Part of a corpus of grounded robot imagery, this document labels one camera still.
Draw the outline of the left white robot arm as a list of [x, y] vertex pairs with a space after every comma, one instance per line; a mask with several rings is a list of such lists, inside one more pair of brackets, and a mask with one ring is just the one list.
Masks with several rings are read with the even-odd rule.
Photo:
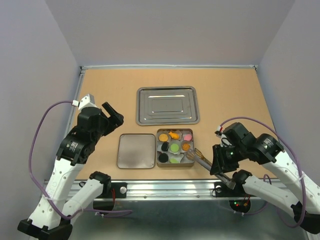
[[32, 214], [19, 222], [18, 231], [38, 240], [67, 240], [75, 220], [88, 211], [96, 197], [111, 193], [111, 177], [95, 171], [71, 199], [67, 199], [75, 178], [87, 163], [101, 137], [124, 123], [124, 117], [108, 102], [102, 107], [84, 100], [73, 101], [79, 114], [77, 124], [62, 140], [46, 188], [31, 175], [42, 196]]

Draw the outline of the green round cookie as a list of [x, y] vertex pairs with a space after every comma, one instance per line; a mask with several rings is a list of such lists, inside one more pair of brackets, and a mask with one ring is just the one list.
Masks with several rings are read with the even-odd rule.
[[175, 158], [175, 157], [172, 157], [172, 158], [169, 159], [169, 162], [170, 162], [171, 164], [179, 164], [180, 161], [181, 161], [180, 159]]
[[170, 151], [174, 154], [179, 153], [180, 152], [180, 146], [177, 143], [173, 143], [170, 145], [169, 147]]

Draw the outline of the metal tongs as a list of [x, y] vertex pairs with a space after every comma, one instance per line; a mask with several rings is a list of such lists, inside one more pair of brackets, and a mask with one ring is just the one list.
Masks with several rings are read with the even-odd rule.
[[[186, 157], [188, 160], [199, 163], [206, 170], [210, 171], [212, 163], [202, 154], [200, 150], [191, 148], [186, 152]], [[223, 184], [225, 184], [229, 189], [234, 190], [236, 183], [233, 182], [227, 175], [224, 173], [218, 173], [214, 175], [217, 177]]]

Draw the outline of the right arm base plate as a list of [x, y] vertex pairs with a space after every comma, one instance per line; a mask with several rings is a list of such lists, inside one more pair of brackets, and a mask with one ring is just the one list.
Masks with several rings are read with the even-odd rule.
[[213, 193], [217, 198], [248, 196], [242, 186], [236, 184], [234, 189], [230, 189], [222, 181], [214, 183]]

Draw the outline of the orange waffle cookie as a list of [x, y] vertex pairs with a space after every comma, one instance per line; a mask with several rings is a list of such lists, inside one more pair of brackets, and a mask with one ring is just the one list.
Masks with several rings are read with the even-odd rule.
[[168, 139], [169, 139], [169, 137], [168, 137], [167, 134], [162, 133], [162, 134], [160, 134], [160, 135], [158, 136], [158, 139], [159, 139], [159, 141], [161, 141], [161, 142], [167, 142]]

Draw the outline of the silver metal tray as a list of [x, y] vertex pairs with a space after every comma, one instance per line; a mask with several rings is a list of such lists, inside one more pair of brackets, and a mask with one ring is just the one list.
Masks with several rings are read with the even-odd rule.
[[136, 93], [136, 123], [140, 126], [191, 125], [200, 121], [192, 86], [141, 87]]

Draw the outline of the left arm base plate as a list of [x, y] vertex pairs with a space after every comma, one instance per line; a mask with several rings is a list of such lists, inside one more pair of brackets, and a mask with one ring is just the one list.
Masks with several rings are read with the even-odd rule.
[[103, 196], [107, 199], [125, 199], [127, 197], [128, 184], [126, 182], [111, 182]]

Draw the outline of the orange fish cookie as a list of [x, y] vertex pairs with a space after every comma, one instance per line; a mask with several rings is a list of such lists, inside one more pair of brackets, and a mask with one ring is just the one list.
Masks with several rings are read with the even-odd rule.
[[180, 135], [179, 135], [178, 133], [176, 133], [176, 132], [170, 131], [170, 132], [168, 133], [168, 135], [169, 135], [173, 140], [179, 140], [179, 139], [180, 139]]

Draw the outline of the brown flower cookie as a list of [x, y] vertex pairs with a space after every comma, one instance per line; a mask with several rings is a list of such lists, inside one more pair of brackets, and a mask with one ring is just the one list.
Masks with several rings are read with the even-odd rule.
[[190, 147], [190, 144], [186, 142], [181, 145], [181, 149], [185, 152], [187, 152], [190, 149]]

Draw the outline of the black round cookie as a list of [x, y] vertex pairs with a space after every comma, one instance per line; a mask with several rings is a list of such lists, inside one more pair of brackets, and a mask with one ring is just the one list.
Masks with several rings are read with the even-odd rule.
[[166, 154], [166, 153], [161, 153], [159, 156], [158, 156], [158, 161], [160, 163], [167, 163], [169, 161], [169, 156]]

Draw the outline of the black sandwich cookie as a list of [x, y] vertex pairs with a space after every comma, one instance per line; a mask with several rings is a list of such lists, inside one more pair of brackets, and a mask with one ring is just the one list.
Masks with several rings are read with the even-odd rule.
[[168, 142], [163, 142], [162, 145], [161, 145], [161, 150], [163, 152], [167, 152], [169, 150], [169, 143]]

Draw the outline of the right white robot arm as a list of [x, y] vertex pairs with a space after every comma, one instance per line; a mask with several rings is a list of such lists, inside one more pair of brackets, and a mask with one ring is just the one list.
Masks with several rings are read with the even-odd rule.
[[[215, 133], [220, 137], [220, 144], [212, 147], [210, 175], [225, 177], [227, 173], [233, 173], [232, 178], [224, 180], [233, 194], [258, 197], [287, 213], [296, 227], [310, 234], [320, 233], [320, 187], [299, 168], [287, 147], [270, 134], [254, 136], [240, 122], [226, 128], [218, 126]], [[240, 169], [240, 162], [244, 160], [262, 166], [285, 188]]]

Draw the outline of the square tin lid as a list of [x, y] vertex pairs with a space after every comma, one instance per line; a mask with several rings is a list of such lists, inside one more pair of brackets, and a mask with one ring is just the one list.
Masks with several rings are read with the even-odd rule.
[[120, 169], [152, 169], [156, 163], [156, 137], [149, 133], [125, 133], [119, 138]]

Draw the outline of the pink round cookie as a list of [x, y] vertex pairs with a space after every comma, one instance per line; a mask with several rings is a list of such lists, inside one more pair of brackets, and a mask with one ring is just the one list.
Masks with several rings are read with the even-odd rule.
[[184, 141], [192, 141], [192, 139], [193, 139], [193, 136], [192, 136], [192, 134], [190, 134], [190, 133], [186, 134], [186, 135], [183, 137], [183, 140], [184, 140]]

